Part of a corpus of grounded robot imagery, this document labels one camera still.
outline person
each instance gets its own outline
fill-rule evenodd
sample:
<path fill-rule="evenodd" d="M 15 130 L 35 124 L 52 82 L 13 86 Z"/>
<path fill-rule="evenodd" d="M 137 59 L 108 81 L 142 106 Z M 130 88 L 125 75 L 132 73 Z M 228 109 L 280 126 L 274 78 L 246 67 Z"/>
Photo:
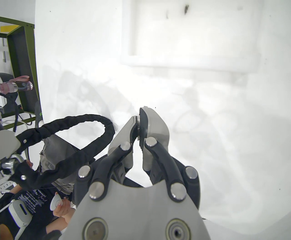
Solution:
<path fill-rule="evenodd" d="M 61 196 L 63 204 L 58 205 L 54 211 L 51 211 L 50 203 L 55 194 Z M 12 199 L 22 200 L 32 215 L 32 220 L 19 240 L 38 240 L 53 230 L 62 231 L 67 227 L 75 212 L 75 209 L 71 207 L 69 197 L 52 184 L 33 191 L 24 191 L 17 185 L 0 198 L 0 209 L 9 204 Z M 8 208 L 5 209 L 0 213 L 0 239 L 13 240 L 18 231 L 19 227 L 14 222 Z"/>

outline green metal frame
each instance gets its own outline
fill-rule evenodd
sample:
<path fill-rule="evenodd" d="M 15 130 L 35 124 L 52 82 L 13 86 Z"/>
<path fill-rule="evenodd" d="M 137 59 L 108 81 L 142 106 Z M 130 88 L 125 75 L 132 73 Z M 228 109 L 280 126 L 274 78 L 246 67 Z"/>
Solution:
<path fill-rule="evenodd" d="M 36 119 L 36 117 L 27 118 L 27 119 L 24 119 L 23 122 L 29 123 L 29 122 L 35 121 L 35 119 Z M 17 122 L 17 126 L 22 125 L 22 124 L 23 123 L 21 123 L 21 122 Z M 14 127 L 14 123 L 10 123 L 10 124 L 7 124 L 7 125 L 3 126 L 4 129 L 10 129 L 10 128 L 13 128 L 13 127 Z"/>
<path fill-rule="evenodd" d="M 25 39 L 26 39 L 26 46 L 27 46 L 27 52 L 28 52 L 28 58 L 29 58 L 29 64 L 30 64 L 30 68 L 31 68 L 31 73 L 32 73 L 32 77 L 34 80 L 34 88 L 36 90 L 36 95 L 38 100 L 39 98 L 39 91 L 38 91 L 38 81 L 37 81 L 37 72 L 36 72 L 36 55 L 35 55 L 35 39 L 34 39 L 34 24 L 31 23 L 27 23 L 27 22 L 22 22 L 22 21 L 18 21 L 18 20 L 14 20 L 14 19 L 9 19 L 9 18 L 5 18 L 5 17 L 0 17 L 0 22 L 4 22 L 4 23 L 10 23 L 10 24 L 14 24 L 14 25 L 18 25 L 17 28 L 15 28 L 14 30 L 12 30 L 9 33 L 0 33 L 0 38 L 7 38 L 7 43 L 8 43 L 8 49 L 9 49 L 9 55 L 10 55 L 10 60 L 11 60 L 11 65 L 12 65 L 12 70 L 13 70 L 13 74 L 14 77 L 15 76 L 20 76 L 20 69 L 19 69 L 19 65 L 18 65 L 18 59 L 17 59 L 17 55 L 16 55 L 16 48 L 14 45 L 14 42 L 12 40 L 12 35 L 19 33 L 19 32 L 23 32 L 25 33 Z M 23 109 L 26 109 L 26 98 L 24 98 L 24 93 L 19 92 L 18 93 L 19 98 L 20 98 L 20 102 L 21 102 L 21 106 Z M 30 113 L 30 114 L 34 114 L 33 112 L 29 112 L 29 111 L 19 111 L 19 113 Z M 14 113 L 7 113 L 7 114 L 3 114 L 2 117 L 8 117 L 8 116 L 12 116 L 14 115 Z M 28 118 L 25 119 L 24 122 L 31 122 L 34 121 L 35 117 L 32 118 Z M 5 129 L 9 129 L 13 127 L 13 123 L 12 124 L 8 124 L 5 125 L 4 128 Z"/>
<path fill-rule="evenodd" d="M 7 33 L 0 33 L 0 38 L 7 38 Z"/>

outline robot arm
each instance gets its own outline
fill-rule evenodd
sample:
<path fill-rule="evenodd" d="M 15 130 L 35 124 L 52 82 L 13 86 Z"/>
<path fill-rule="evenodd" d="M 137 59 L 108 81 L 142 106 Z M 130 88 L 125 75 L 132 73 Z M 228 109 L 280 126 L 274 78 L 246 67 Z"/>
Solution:
<path fill-rule="evenodd" d="M 148 188 L 125 184 L 135 139 L 153 183 Z M 107 155 L 80 168 L 74 186 L 77 210 L 59 240 L 210 239 L 198 213 L 198 173 L 168 153 L 168 142 L 163 120 L 141 108 L 113 139 Z"/>
<path fill-rule="evenodd" d="M 33 171 L 24 162 L 20 154 L 29 146 L 40 142 L 42 139 L 58 131 L 69 129 L 86 121 L 101 122 L 105 126 L 104 134 L 83 149 L 60 161 L 56 164 L 54 170 L 47 170 L 40 174 Z M 94 156 L 100 153 L 112 141 L 114 134 L 113 123 L 108 118 L 95 114 L 57 119 L 44 124 L 40 128 L 28 129 L 16 137 L 13 136 L 13 132 L 9 133 L 7 130 L 2 130 L 0 131 L 0 170 L 3 170 L 7 175 L 10 174 L 9 180 L 16 182 L 24 190 L 39 189 L 45 184 L 50 184 L 59 178 L 63 179 L 71 175 L 87 162 L 90 162 Z"/>

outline metal bolt head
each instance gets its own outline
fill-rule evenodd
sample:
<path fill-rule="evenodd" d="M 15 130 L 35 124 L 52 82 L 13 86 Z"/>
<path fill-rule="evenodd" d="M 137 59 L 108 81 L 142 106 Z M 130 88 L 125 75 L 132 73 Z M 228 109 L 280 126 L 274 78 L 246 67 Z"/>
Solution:
<path fill-rule="evenodd" d="M 187 177 L 190 179 L 195 179 L 198 177 L 198 172 L 196 171 L 195 168 L 189 166 L 185 168 L 185 172 L 187 174 Z"/>
<path fill-rule="evenodd" d="M 175 182 L 171 185 L 171 194 L 177 200 L 184 200 L 187 196 L 187 190 L 182 183 Z"/>
<path fill-rule="evenodd" d="M 89 187 L 89 197 L 91 199 L 97 199 L 104 193 L 104 184 L 102 182 L 94 182 Z"/>
<path fill-rule="evenodd" d="M 129 142 L 124 142 L 122 144 L 120 144 L 120 148 L 123 150 L 123 151 L 128 151 L 131 147 L 131 144 Z"/>
<path fill-rule="evenodd" d="M 153 147 L 157 144 L 157 140 L 154 137 L 148 137 L 145 144 L 149 147 Z"/>
<path fill-rule="evenodd" d="M 139 132 L 140 132 L 140 127 L 141 127 L 141 116 L 138 115 L 136 117 L 137 119 L 137 140 L 139 140 Z"/>
<path fill-rule="evenodd" d="M 85 165 L 85 166 L 83 166 L 83 167 L 81 167 L 80 169 L 79 169 L 79 171 L 78 171 L 78 176 L 80 177 L 80 178 L 84 178 L 84 177 L 87 177 L 88 176 L 88 174 L 89 174 L 89 172 L 90 172 L 90 166 L 88 166 L 88 165 Z"/>
<path fill-rule="evenodd" d="M 102 218 L 93 218 L 84 227 L 85 240 L 106 240 L 108 237 L 108 225 Z"/>
<path fill-rule="evenodd" d="M 188 225 L 181 219 L 171 220 L 166 227 L 167 240 L 190 240 L 191 232 Z"/>

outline white remote control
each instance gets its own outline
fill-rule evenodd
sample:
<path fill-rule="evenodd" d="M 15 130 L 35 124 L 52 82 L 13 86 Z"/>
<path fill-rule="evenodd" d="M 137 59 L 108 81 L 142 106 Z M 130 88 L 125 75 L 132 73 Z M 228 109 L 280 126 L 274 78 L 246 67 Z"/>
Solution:
<path fill-rule="evenodd" d="M 57 194 L 53 197 L 53 199 L 51 201 L 51 205 L 50 205 L 51 211 L 54 211 L 59 204 L 63 205 L 63 201 L 62 201 L 60 195 Z"/>

